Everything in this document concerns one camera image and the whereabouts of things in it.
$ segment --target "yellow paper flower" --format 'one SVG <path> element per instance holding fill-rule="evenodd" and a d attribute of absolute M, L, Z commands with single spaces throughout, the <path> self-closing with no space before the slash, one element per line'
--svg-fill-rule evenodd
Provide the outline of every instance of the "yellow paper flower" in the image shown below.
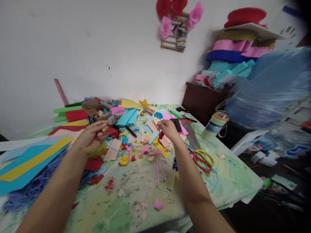
<path fill-rule="evenodd" d="M 144 99 L 144 101 L 142 102 L 141 100 L 138 100 L 139 103 L 142 105 L 143 108 L 148 108 L 150 104 L 147 103 L 147 100 Z"/>

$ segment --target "yellow paper strip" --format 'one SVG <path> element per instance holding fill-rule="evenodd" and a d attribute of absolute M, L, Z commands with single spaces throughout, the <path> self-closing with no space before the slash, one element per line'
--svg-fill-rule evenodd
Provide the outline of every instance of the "yellow paper strip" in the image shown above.
<path fill-rule="evenodd" d="M 88 121 L 73 121 L 63 124 L 62 126 L 85 126 L 88 125 Z"/>
<path fill-rule="evenodd" d="M 155 138 L 155 139 L 153 140 L 152 143 L 156 146 L 156 142 L 158 142 L 158 138 Z M 165 151 L 165 148 L 164 148 L 160 143 L 158 143 L 158 145 L 156 146 L 156 148 L 157 148 L 159 151 L 162 151 L 162 152 L 163 152 L 162 155 L 163 155 L 164 158 L 167 159 L 167 158 L 169 157 L 169 153 L 167 153 L 167 152 Z"/>
<path fill-rule="evenodd" d="M 74 138 L 62 138 L 54 145 L 47 148 L 42 153 L 38 154 L 37 156 L 33 157 L 32 159 L 28 160 L 27 162 L 17 166 L 16 168 L 12 169 L 11 171 L 3 174 L 0 176 L 0 180 L 11 182 L 15 180 L 16 178 L 20 177 L 22 174 L 28 172 L 30 169 L 37 166 L 39 163 L 46 160 L 51 155 L 55 154 L 57 151 L 59 151 L 61 148 L 66 146 L 69 142 L 71 142 Z"/>

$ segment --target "paint stain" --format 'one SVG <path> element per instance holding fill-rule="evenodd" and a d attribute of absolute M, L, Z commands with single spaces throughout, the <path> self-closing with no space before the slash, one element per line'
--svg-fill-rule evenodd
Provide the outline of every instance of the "paint stain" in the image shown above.
<path fill-rule="evenodd" d="M 108 181 L 107 185 L 104 186 L 104 188 L 108 191 L 111 191 L 114 189 L 114 178 L 111 177 L 110 180 Z"/>

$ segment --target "yellow paper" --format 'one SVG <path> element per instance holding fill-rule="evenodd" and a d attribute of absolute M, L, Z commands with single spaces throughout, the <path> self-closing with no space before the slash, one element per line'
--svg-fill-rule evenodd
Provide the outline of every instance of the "yellow paper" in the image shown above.
<path fill-rule="evenodd" d="M 139 110 L 143 110 L 142 107 L 138 107 L 138 106 L 140 106 L 140 104 L 138 104 L 138 103 L 136 103 L 134 101 L 125 100 L 125 99 L 122 99 L 121 106 L 124 107 L 124 108 L 133 107 L 133 108 L 136 108 L 136 109 L 139 109 Z"/>
<path fill-rule="evenodd" d="M 88 125 L 88 121 L 73 121 L 63 124 L 63 126 L 84 126 Z"/>
<path fill-rule="evenodd" d="M 11 171 L 3 174 L 0 176 L 0 180 L 11 182 L 15 180 L 16 178 L 20 177 L 22 174 L 28 172 L 30 169 L 37 166 L 39 163 L 46 160 L 51 155 L 55 154 L 57 151 L 59 151 L 61 148 L 66 146 L 69 142 L 71 142 L 74 138 L 62 138 L 54 145 L 47 148 L 42 153 L 38 154 L 37 156 L 33 157 L 32 159 L 28 160 L 27 162 L 17 166 L 16 168 L 12 169 Z"/>
<path fill-rule="evenodd" d="M 158 143 L 158 138 L 155 138 L 155 139 L 153 140 L 152 143 L 155 145 L 155 147 L 156 147 L 159 151 L 162 151 L 162 155 L 163 155 L 164 158 L 167 159 L 167 158 L 169 157 L 169 153 L 167 153 L 167 152 L 165 151 L 165 148 L 164 148 L 160 143 Z"/>

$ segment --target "marker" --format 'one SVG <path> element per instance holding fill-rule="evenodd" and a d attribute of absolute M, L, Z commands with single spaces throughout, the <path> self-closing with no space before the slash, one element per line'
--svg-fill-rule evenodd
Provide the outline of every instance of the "marker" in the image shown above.
<path fill-rule="evenodd" d="M 125 126 L 125 128 L 133 135 L 133 137 L 137 138 L 137 135 L 128 126 Z"/>

